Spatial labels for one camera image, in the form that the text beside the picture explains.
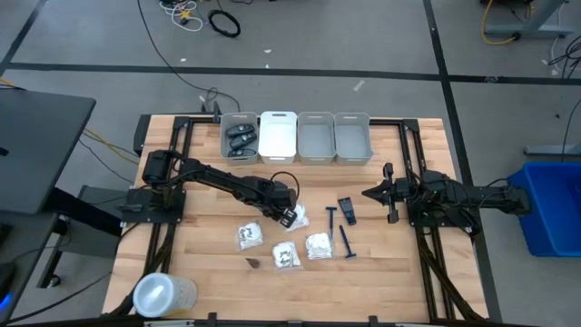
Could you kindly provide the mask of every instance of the storage bin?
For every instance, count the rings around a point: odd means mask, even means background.
[[[335,157],[335,126],[331,113],[299,114],[299,156],[303,164],[330,164]]]
[[[230,147],[230,138],[226,136],[226,131],[233,126],[239,124],[251,124],[254,126],[254,133],[259,136],[259,139],[245,146],[247,149],[252,149],[256,152],[255,155],[247,157],[228,157],[228,152],[232,149]],[[256,164],[258,162],[258,143],[260,140],[258,119],[255,113],[235,113],[235,114],[223,114],[220,120],[220,155],[222,159],[232,166],[245,165],[245,164]]]
[[[519,217],[535,256],[581,256],[581,163],[525,163],[508,177],[527,190],[532,212]]]
[[[364,165],[373,156],[368,114],[335,114],[337,164]]]
[[[293,112],[261,114],[258,153],[265,164],[292,164],[297,154],[297,115]]]

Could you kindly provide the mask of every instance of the concrete floor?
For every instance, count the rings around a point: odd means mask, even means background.
[[[171,24],[155,1],[142,2],[156,44],[176,66],[264,68],[268,64],[271,69],[438,73],[421,0],[255,0],[253,5],[222,0],[224,8],[241,21],[243,31],[237,39],[217,35],[209,26],[197,34],[185,32]],[[551,68],[541,62],[547,59],[551,41],[486,45],[479,38],[484,10],[477,0],[432,2],[450,74],[555,78]],[[0,57],[36,3],[0,2]],[[205,13],[214,6],[204,3],[200,9]],[[524,8],[518,13],[522,17]],[[566,5],[563,24],[581,32],[579,15],[581,3]],[[495,5],[489,21],[505,23],[516,18],[505,7]],[[560,41],[556,53],[562,53],[572,38]],[[129,0],[49,0],[12,62],[163,65],[147,39],[135,2]],[[171,74],[8,69],[3,77],[30,90],[95,98],[97,106],[88,127],[128,148],[140,114],[195,112],[203,95]],[[441,117],[449,141],[453,140],[440,82],[364,78],[366,83],[355,92],[359,77],[187,74],[184,78],[235,96],[242,111]],[[581,96],[581,86],[454,83],[452,91],[476,184],[518,170],[530,160],[522,154],[525,145],[560,144],[566,117]],[[235,110],[228,99],[220,103],[224,112]],[[578,119],[572,123],[570,140],[581,139],[580,125]],[[136,168],[130,163],[93,141],[87,144],[119,174],[134,178]],[[128,186],[77,146],[58,186],[78,193],[83,184],[120,190]],[[581,260],[531,256],[514,216],[483,211],[483,225],[503,321],[577,326],[581,320]],[[35,289],[33,277],[14,316],[61,299],[108,272],[112,265],[111,259],[66,254],[57,268],[64,277],[63,285]],[[101,312],[106,283],[25,322],[96,316]]]

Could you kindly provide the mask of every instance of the plastic bag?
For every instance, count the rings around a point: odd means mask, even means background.
[[[255,221],[238,227],[238,245],[241,251],[263,243],[262,229],[258,222]]]
[[[299,229],[301,227],[306,227],[309,226],[309,218],[307,217],[307,209],[305,208],[304,205],[301,204],[297,204],[294,207],[294,212],[297,214],[297,218],[294,220],[294,222],[292,223],[292,225],[286,229],[287,233],[290,233],[296,229]]]
[[[333,244],[327,233],[316,233],[305,241],[309,260],[330,259],[333,257]]]
[[[293,242],[278,243],[272,247],[274,265],[278,270],[300,267],[299,254]]]

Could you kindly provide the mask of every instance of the wooden tabletop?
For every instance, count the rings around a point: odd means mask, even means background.
[[[167,149],[172,122],[172,115],[152,116],[137,186],[143,184],[141,174],[147,154]],[[428,169],[454,178],[442,120],[419,119],[419,126]],[[411,134],[409,144],[414,154]],[[176,318],[206,319],[209,312],[217,312],[218,319],[224,320],[366,322],[370,315],[377,315],[380,322],[427,322],[416,235],[408,224],[405,207],[399,205],[400,222],[388,224],[388,208],[360,194],[382,180],[384,163],[393,163],[394,178],[405,175],[397,128],[371,126],[371,145],[375,154],[361,167],[300,163],[230,167],[220,157],[220,126],[196,124],[190,157],[239,176],[270,178],[278,171],[295,174],[300,181],[299,203],[306,206],[310,226],[285,233],[281,225],[263,217],[255,208],[239,203],[230,194],[186,183],[186,207],[175,235],[170,274],[192,279],[199,295],[193,309]],[[294,187],[290,177],[279,177]],[[335,258],[309,261],[305,238],[328,231],[325,207],[338,206],[337,199],[346,196],[353,201],[357,224],[348,226],[342,213],[336,213]],[[254,220],[261,225],[265,243],[239,252],[237,226]],[[357,258],[344,259],[346,250],[339,224],[345,227]],[[140,225],[120,244],[103,312],[114,309],[140,277],[151,228],[148,224]],[[487,316],[469,238],[457,228],[440,231],[451,281],[476,312]],[[275,272],[272,246],[286,241],[295,242],[302,269]],[[253,269],[246,258],[259,260],[260,267]],[[433,277],[438,312],[443,317],[436,280]]]

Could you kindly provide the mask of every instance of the blue plastic crate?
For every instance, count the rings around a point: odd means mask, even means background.
[[[535,256],[581,257],[581,163],[525,163],[508,181],[528,192],[519,218]]]

